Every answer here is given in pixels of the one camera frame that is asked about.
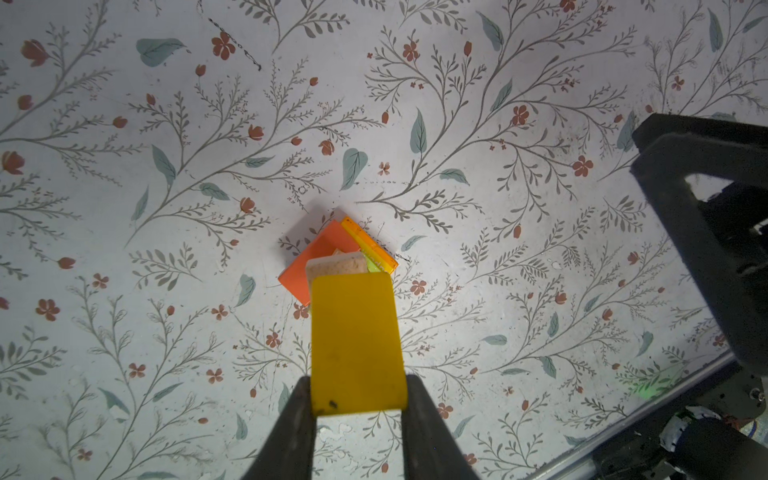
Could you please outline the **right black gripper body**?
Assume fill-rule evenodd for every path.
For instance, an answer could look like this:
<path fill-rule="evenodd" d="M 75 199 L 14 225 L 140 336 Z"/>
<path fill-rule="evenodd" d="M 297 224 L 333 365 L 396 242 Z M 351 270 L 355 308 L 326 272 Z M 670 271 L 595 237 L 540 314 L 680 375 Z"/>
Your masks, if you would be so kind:
<path fill-rule="evenodd" d="M 652 114 L 630 171 L 736 359 L 767 372 L 767 129 Z"/>

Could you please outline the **natural wood long block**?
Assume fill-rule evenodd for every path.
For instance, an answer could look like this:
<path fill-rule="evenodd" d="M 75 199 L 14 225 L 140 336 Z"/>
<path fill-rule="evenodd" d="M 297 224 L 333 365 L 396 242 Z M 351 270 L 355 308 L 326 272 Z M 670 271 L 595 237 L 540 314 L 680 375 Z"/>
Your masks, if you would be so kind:
<path fill-rule="evenodd" d="M 309 285 L 324 276 L 364 274 L 367 272 L 367 262 L 361 252 L 335 253 L 330 256 L 311 259 L 305 265 Z"/>

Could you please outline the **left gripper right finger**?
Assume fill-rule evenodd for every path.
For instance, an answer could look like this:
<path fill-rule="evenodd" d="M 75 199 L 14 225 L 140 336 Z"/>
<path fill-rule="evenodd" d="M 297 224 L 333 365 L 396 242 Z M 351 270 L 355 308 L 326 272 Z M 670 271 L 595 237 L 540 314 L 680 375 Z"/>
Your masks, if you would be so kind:
<path fill-rule="evenodd" d="M 422 380 L 407 375 L 406 386 L 408 403 L 401 415 L 404 478 L 477 480 Z"/>

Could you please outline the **orange yellow wood block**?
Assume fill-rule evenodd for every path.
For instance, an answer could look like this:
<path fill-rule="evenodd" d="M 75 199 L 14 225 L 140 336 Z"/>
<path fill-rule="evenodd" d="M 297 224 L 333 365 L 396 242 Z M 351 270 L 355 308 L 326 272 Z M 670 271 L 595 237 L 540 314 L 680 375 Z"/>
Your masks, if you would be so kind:
<path fill-rule="evenodd" d="M 393 275 L 398 267 L 394 257 L 378 242 L 376 242 L 360 225 L 349 217 L 341 222 L 342 228 L 355 240 L 361 253 L 371 257 L 389 275 Z"/>

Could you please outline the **red orange wood block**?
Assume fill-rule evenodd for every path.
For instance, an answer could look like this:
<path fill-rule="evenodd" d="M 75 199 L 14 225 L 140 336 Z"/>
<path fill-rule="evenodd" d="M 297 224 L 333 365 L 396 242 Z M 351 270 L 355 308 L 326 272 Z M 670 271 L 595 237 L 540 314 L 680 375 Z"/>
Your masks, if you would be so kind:
<path fill-rule="evenodd" d="M 337 220 L 332 220 L 278 276 L 280 284 L 302 305 L 310 304 L 306 266 L 310 260 L 359 252 L 360 246 Z"/>

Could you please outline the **yellow triangle wood block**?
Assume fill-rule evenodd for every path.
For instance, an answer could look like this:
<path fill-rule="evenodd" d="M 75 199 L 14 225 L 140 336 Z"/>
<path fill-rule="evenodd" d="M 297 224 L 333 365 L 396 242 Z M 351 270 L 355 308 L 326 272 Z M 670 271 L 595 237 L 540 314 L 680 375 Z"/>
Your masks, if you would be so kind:
<path fill-rule="evenodd" d="M 313 415 L 403 410 L 408 403 L 389 274 L 322 276 L 311 290 Z"/>

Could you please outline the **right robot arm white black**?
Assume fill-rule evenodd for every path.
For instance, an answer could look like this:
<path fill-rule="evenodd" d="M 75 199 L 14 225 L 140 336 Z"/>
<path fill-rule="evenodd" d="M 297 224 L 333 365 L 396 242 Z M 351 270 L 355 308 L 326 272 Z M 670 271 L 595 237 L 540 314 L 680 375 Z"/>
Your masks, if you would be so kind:
<path fill-rule="evenodd" d="M 653 114 L 631 171 L 724 335 L 733 361 L 603 443 L 603 479 L 763 479 L 740 426 L 767 408 L 767 131 Z"/>

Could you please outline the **green wood block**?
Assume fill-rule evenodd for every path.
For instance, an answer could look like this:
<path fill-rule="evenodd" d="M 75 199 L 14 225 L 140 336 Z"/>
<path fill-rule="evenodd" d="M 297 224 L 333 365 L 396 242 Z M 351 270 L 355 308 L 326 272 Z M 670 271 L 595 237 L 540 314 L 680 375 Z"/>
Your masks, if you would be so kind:
<path fill-rule="evenodd" d="M 375 272 L 384 272 L 384 269 L 376 263 L 371 257 L 365 256 L 366 262 L 367 262 L 367 268 L 369 272 L 375 273 Z"/>

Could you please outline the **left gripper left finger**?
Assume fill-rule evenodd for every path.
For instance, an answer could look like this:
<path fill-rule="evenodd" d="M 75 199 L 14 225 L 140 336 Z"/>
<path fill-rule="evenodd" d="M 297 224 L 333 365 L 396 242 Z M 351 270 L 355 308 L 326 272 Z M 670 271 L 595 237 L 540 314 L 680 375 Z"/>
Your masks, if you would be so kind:
<path fill-rule="evenodd" d="M 311 479 L 316 426 L 310 377 L 303 376 L 241 479 Z"/>

